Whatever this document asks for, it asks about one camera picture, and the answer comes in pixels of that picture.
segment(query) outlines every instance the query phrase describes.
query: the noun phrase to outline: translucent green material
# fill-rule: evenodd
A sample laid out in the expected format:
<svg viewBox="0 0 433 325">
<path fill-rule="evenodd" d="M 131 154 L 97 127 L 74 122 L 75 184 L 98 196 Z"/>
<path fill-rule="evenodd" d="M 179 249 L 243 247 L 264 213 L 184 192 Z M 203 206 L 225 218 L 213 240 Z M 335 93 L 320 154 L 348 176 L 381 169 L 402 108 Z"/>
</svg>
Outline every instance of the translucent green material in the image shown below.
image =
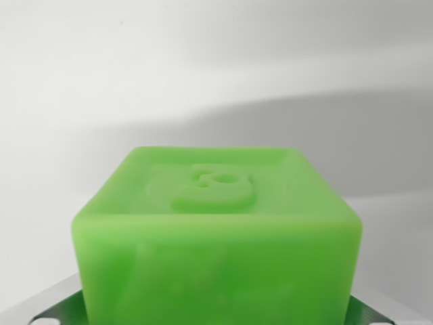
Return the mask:
<svg viewBox="0 0 433 325">
<path fill-rule="evenodd" d="M 343 325 L 361 239 L 285 148 L 137 148 L 72 230 L 91 325 Z"/>
</svg>

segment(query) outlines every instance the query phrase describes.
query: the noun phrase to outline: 3d printed cube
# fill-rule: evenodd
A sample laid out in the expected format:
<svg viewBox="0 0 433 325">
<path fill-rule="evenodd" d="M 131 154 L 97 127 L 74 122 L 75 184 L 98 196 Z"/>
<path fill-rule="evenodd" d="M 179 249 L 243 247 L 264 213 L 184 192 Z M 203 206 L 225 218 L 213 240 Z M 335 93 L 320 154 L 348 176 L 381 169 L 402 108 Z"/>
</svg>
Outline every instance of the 3d printed cube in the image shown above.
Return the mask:
<svg viewBox="0 0 433 325">
<path fill-rule="evenodd" d="M 91 325 L 342 325 L 361 239 L 286 148 L 137 148 L 72 230 Z"/>
</svg>

